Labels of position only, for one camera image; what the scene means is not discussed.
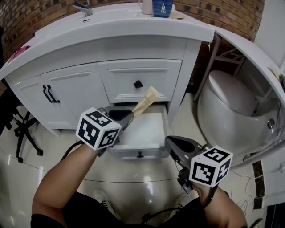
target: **black chair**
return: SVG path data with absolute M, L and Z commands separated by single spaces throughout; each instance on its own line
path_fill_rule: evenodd
M 20 157 L 20 150 L 21 150 L 21 145 L 23 142 L 23 138 L 26 135 L 28 140 L 31 142 L 33 147 L 37 151 L 37 155 L 42 156 L 43 155 L 43 150 L 38 148 L 38 146 L 35 144 L 33 138 L 31 137 L 29 133 L 29 127 L 32 126 L 34 123 L 37 122 L 36 118 L 32 118 L 29 120 L 30 112 L 28 111 L 25 117 L 22 117 L 17 109 L 19 105 L 21 105 L 21 102 L 19 99 L 16 97 L 16 95 L 13 93 L 11 88 L 7 85 L 7 83 L 2 80 L 2 82 L 7 86 L 7 89 L 3 92 L 3 94 L 0 96 L 0 107 L 1 107 L 1 112 L 0 112 L 0 135 L 2 131 L 4 130 L 5 127 L 10 130 L 12 128 L 11 121 L 14 119 L 16 121 L 16 124 L 19 126 L 14 130 L 15 136 L 19 137 L 18 138 L 18 144 L 17 144 L 17 151 L 16 151 L 16 157 L 18 159 L 19 163 L 23 163 L 23 158 Z

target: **chair wheel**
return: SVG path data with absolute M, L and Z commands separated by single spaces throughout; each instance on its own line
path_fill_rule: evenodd
M 39 156 L 44 155 L 44 151 L 43 150 L 37 150 L 37 155 L 39 155 Z

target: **floor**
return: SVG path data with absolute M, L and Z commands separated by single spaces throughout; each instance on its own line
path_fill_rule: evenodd
M 174 135 L 180 135 L 205 144 L 192 114 L 195 110 L 190 94 L 186 94 L 172 124 Z M 24 163 L 16 160 L 17 137 L 12 130 L 4 130 L 0 137 L 0 227 L 30 227 L 31 206 L 34 193 L 43 176 L 56 165 L 64 152 L 76 142 L 75 132 L 65 130 L 61 138 L 51 135 L 41 124 L 31 130 L 38 146 L 44 150 L 42 157 L 26 141 L 22 150 Z M 263 217 L 266 208 L 253 210 L 256 196 L 252 166 L 230 172 L 220 187 L 246 213 L 247 222 L 252 225 Z M 145 213 L 156 213 L 173 206 L 182 193 L 177 182 L 178 171 L 171 157 L 161 160 L 122 161 L 105 153 L 97 158 L 82 181 L 78 191 L 92 196 L 94 190 L 102 189 L 110 197 L 115 210 L 125 223 L 139 223 Z M 149 222 L 162 223 L 166 214 Z

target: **fiducial marker cube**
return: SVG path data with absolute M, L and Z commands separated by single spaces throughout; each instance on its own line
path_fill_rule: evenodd
M 189 180 L 214 187 L 226 177 L 231 162 L 232 153 L 215 146 L 192 158 Z
M 76 136 L 93 150 L 100 150 L 114 144 L 122 126 L 95 108 L 80 116 Z

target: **black sleeve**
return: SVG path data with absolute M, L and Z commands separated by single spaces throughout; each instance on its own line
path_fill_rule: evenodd
M 33 214 L 31 220 L 31 228 L 65 228 L 58 221 L 41 214 Z

